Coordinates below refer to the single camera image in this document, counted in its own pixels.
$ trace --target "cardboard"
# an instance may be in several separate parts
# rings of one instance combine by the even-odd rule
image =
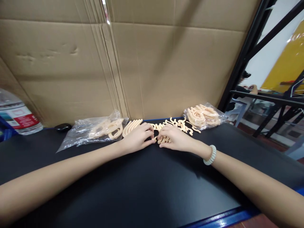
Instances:
[[[0,86],[47,127],[216,106],[258,3],[0,0]]]
[[[108,116],[114,108],[127,115],[99,1],[0,1],[0,18],[0,56],[10,72],[1,75],[0,85],[29,105],[44,126]]]
[[[108,0],[132,119],[220,101],[258,0]]]

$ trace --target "bracelet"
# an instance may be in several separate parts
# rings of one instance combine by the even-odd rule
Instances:
[[[205,165],[211,165],[216,156],[216,147],[214,145],[210,145],[210,147],[212,148],[211,158],[208,161],[205,161],[205,159],[203,159]]]

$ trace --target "plastic bag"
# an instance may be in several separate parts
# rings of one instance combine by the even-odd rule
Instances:
[[[210,103],[199,104],[185,109],[183,117],[186,117],[198,130],[216,127],[226,122],[227,119],[223,112]]]
[[[120,118],[120,112],[114,110],[109,117],[76,120],[57,152],[74,145],[119,141],[128,119]]]

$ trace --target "plastic water bottle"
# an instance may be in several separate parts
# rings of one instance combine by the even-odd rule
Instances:
[[[43,125],[15,95],[0,89],[0,116],[21,135],[30,135]]]

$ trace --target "black table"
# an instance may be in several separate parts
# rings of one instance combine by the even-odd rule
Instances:
[[[109,144],[74,146],[56,154],[64,137],[55,130],[43,130],[0,143],[0,184]],[[193,137],[291,188],[304,184],[303,165],[230,124],[194,132]],[[179,227],[239,206],[252,208],[232,183],[201,158],[154,144],[102,165],[13,226]]]

